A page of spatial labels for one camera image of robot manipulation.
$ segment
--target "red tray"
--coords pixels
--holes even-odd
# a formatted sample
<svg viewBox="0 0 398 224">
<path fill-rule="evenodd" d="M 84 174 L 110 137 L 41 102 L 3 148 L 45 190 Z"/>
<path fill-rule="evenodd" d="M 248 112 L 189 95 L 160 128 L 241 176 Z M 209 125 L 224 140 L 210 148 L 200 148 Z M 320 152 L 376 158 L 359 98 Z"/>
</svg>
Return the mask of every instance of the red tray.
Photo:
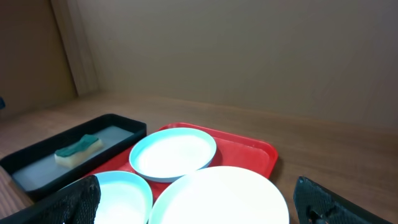
<svg viewBox="0 0 398 224">
<path fill-rule="evenodd" d="M 160 128 L 158 131 L 169 128 L 195 128 L 210 134 L 216 140 L 217 151 L 209 167 L 242 167 L 269 178 L 271 171 L 275 166 L 276 160 L 278 159 L 278 152 L 275 150 L 275 148 L 263 141 L 188 123 L 168 124 Z M 88 175 L 109 170 L 123 170 L 136 173 L 129 163 L 131 149 L 132 147 L 123 151 L 116 157 L 99 166 L 97 169 L 91 171 Z M 170 185 L 168 183 L 158 183 L 150 180 L 146 181 L 149 183 L 152 189 L 154 201 L 156 201 L 159 195 Z"/>
</svg>

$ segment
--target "wooden tabletop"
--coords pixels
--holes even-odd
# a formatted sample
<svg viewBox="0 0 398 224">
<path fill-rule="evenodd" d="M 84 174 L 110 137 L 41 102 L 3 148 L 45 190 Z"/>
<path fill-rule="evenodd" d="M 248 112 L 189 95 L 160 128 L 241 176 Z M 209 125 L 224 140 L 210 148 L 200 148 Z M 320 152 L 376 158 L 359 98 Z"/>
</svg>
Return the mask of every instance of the wooden tabletop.
<svg viewBox="0 0 398 224">
<path fill-rule="evenodd" d="M 270 180 L 287 201 L 291 223 L 298 223 L 293 191 L 301 175 L 398 223 L 398 134 L 347 124 L 167 98 L 100 94 L 2 121 L 0 157 L 105 113 L 143 121 L 149 133 L 183 121 L 269 142 L 279 152 Z M 0 169 L 0 218 L 31 204 Z"/>
</svg>

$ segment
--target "sponge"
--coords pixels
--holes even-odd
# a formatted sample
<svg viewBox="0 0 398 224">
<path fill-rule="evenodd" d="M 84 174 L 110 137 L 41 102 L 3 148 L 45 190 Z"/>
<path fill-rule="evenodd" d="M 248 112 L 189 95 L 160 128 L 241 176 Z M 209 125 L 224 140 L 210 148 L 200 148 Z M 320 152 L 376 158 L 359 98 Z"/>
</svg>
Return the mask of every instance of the sponge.
<svg viewBox="0 0 398 224">
<path fill-rule="evenodd" d="M 103 146 L 104 144 L 98 137 L 85 134 L 78 143 L 55 151 L 55 162 L 72 169 Z"/>
</svg>

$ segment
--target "white plate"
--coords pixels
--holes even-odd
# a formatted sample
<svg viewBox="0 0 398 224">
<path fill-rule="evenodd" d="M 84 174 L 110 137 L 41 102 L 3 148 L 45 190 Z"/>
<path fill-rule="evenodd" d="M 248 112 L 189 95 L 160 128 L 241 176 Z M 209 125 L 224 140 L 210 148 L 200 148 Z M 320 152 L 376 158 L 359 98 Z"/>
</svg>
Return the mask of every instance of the white plate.
<svg viewBox="0 0 398 224">
<path fill-rule="evenodd" d="M 101 189 L 101 200 L 94 224 L 146 224 L 152 208 L 152 191 L 136 174 L 109 171 L 95 174 Z"/>
<path fill-rule="evenodd" d="M 216 153 L 209 134 L 193 128 L 158 131 L 132 149 L 130 165 L 141 176 L 156 182 L 173 182 L 183 175 L 207 167 Z"/>
<path fill-rule="evenodd" d="M 279 190 L 238 167 L 210 167 L 181 177 L 157 199 L 149 224 L 289 224 Z"/>
</svg>

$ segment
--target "wall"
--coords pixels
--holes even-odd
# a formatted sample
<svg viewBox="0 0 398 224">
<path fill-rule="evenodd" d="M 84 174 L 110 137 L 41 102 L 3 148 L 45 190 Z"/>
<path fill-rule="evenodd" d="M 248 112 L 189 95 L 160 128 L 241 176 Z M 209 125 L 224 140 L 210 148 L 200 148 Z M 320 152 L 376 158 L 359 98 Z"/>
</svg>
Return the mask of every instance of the wall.
<svg viewBox="0 0 398 224">
<path fill-rule="evenodd" d="M 0 0 L 0 117 L 75 97 L 47 0 Z"/>
<path fill-rule="evenodd" d="M 102 89 L 398 128 L 395 0 L 85 0 Z"/>
</svg>

